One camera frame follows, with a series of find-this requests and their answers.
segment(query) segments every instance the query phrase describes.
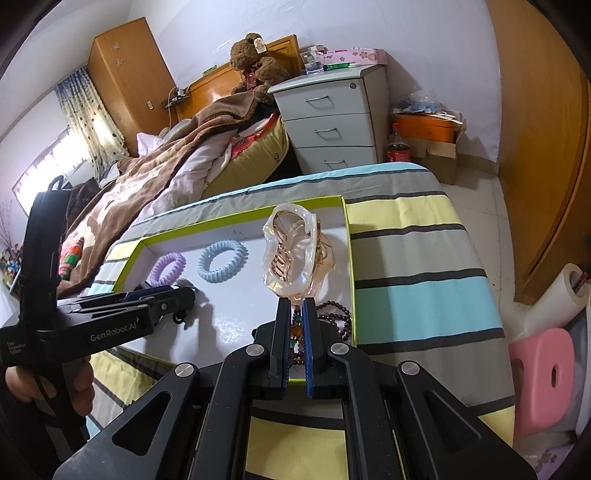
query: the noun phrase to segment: transparent hair clip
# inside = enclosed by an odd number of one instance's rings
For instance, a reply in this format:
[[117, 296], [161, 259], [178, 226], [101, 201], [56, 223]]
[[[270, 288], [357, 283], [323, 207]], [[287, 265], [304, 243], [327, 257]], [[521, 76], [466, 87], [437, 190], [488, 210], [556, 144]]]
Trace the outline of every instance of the transparent hair clip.
[[332, 245], [320, 231], [316, 214], [282, 203], [263, 226], [263, 234], [267, 240], [262, 260], [265, 285], [294, 304], [314, 297], [335, 266]]

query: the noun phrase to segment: bed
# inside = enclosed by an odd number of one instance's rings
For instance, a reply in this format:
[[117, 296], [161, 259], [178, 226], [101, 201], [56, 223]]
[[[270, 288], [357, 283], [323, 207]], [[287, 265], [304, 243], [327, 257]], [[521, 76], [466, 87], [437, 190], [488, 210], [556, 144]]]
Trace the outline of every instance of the bed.
[[[299, 74], [295, 35], [267, 47], [291, 74]], [[90, 284], [108, 248], [132, 223], [270, 177], [301, 174], [295, 157], [288, 155], [290, 143], [276, 106], [254, 91], [230, 95], [239, 81], [238, 72], [226, 64], [194, 82], [190, 97], [176, 107], [186, 123], [175, 126], [147, 155], [117, 164], [121, 176], [89, 203], [68, 231], [68, 241], [83, 242], [83, 250], [70, 278], [58, 287], [60, 298], [79, 294]], [[241, 137], [265, 122], [269, 128], [253, 132], [251, 142]], [[249, 146], [234, 155], [228, 148], [236, 142]]]
[[[373, 359], [414, 360], [507, 443], [514, 389], [486, 274], [441, 185], [425, 168], [388, 163], [336, 170], [213, 196], [140, 222], [110, 248], [91, 293], [112, 290], [138, 241], [230, 213], [342, 195], [350, 222], [358, 347]], [[93, 423], [113, 420], [169, 369], [121, 348], [93, 356]], [[348, 478], [340, 403], [256, 403], [247, 479]]]

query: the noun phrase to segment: spiral hair tie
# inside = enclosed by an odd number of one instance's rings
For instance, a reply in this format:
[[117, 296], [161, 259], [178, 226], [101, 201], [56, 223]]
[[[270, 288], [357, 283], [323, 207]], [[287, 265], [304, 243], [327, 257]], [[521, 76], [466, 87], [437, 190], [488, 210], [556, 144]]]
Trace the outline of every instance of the spiral hair tie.
[[[225, 267], [209, 271], [214, 257], [228, 250], [234, 250], [236, 252], [230, 263]], [[248, 250], [237, 240], [220, 240], [203, 250], [197, 262], [197, 273], [209, 283], [220, 283], [229, 280], [241, 270], [244, 263], [246, 263], [247, 256]]]
[[[172, 269], [162, 277], [162, 272], [170, 264], [174, 264]], [[185, 260], [185, 258], [179, 253], [163, 255], [154, 265], [154, 268], [150, 272], [148, 281], [153, 287], [172, 285], [180, 278], [186, 265], [187, 260]]]

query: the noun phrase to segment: paper roll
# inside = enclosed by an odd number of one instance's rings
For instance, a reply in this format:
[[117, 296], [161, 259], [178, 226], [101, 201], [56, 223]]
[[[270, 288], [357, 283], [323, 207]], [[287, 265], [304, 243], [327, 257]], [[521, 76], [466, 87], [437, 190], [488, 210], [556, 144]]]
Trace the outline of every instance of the paper roll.
[[525, 314], [524, 331], [518, 338], [535, 335], [548, 328], [563, 327], [587, 306], [587, 284], [584, 283], [577, 293], [572, 287], [582, 273], [572, 263], [564, 266], [542, 298]]

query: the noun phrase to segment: curtain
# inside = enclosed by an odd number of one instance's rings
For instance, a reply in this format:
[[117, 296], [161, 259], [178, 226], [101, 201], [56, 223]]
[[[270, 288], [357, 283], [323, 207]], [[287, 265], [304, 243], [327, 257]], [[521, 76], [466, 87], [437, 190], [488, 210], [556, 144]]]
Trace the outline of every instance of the curtain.
[[86, 67], [76, 70], [54, 90], [70, 128], [86, 144], [96, 181], [101, 180], [113, 163], [129, 156], [123, 135], [105, 109]]

